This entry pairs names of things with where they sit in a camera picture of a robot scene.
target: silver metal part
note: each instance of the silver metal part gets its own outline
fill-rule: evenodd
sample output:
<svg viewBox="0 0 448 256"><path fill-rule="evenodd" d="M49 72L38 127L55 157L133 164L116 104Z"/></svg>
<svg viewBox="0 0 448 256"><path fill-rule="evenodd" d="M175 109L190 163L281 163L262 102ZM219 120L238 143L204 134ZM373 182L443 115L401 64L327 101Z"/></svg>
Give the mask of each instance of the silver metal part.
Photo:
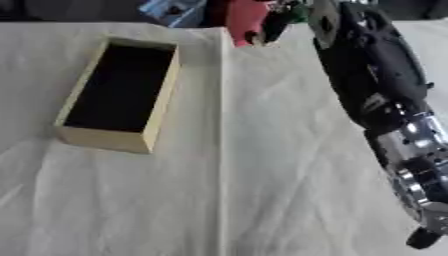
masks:
<svg viewBox="0 0 448 256"><path fill-rule="evenodd" d="M339 2L314 0L309 10L308 24L323 49L331 47L339 31Z"/></svg>
<svg viewBox="0 0 448 256"><path fill-rule="evenodd" d="M422 114L417 121L381 135L376 141L387 159L385 169L389 181L406 211L423 227L448 234L448 204L428 198L431 186L440 186L448 193L448 136L439 121ZM415 160L429 167L406 168L406 163ZM418 175L430 175L434 179L422 183Z"/></svg>

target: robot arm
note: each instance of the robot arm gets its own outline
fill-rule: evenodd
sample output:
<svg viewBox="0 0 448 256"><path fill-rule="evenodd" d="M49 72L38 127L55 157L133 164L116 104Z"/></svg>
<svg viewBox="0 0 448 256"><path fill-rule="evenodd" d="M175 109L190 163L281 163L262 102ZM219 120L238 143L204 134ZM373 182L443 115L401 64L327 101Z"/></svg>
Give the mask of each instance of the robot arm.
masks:
<svg viewBox="0 0 448 256"><path fill-rule="evenodd" d="M294 1L305 4L279 0L277 10ZM364 128L395 194L421 225L408 245L431 246L448 234L448 136L425 101L433 85L375 5L315 0L308 10L314 46L333 90ZM267 19L263 27L270 25Z"/></svg>

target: white tablecloth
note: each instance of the white tablecloth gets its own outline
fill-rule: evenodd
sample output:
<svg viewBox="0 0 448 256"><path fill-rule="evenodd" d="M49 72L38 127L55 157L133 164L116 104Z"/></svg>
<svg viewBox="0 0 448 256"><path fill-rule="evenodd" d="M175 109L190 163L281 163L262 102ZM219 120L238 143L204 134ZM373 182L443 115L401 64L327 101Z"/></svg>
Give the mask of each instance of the white tablecloth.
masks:
<svg viewBox="0 0 448 256"><path fill-rule="evenodd" d="M400 23L448 124L448 22ZM267 48L223 29L0 24L0 252L28 256L443 255L417 252L305 26ZM153 155L65 145L51 124L104 35L178 43Z"/></svg>

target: red object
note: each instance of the red object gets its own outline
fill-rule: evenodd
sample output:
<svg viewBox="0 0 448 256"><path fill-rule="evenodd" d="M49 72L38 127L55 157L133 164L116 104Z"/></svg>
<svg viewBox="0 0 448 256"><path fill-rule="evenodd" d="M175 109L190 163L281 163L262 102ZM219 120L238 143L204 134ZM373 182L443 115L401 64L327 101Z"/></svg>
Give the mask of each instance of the red object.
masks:
<svg viewBox="0 0 448 256"><path fill-rule="evenodd" d="M237 47L247 45L245 33L259 32L268 13L267 4L255 0L233 0L229 5L226 26Z"/></svg>

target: open box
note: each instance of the open box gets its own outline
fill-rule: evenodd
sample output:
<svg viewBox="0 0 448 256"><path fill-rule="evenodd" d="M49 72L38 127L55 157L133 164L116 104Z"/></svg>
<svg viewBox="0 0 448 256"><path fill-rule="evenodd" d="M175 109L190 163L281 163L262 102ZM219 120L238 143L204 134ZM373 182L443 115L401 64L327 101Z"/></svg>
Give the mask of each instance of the open box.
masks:
<svg viewBox="0 0 448 256"><path fill-rule="evenodd" d="M108 39L60 111L57 133L73 145L152 152L179 69L175 45Z"/></svg>

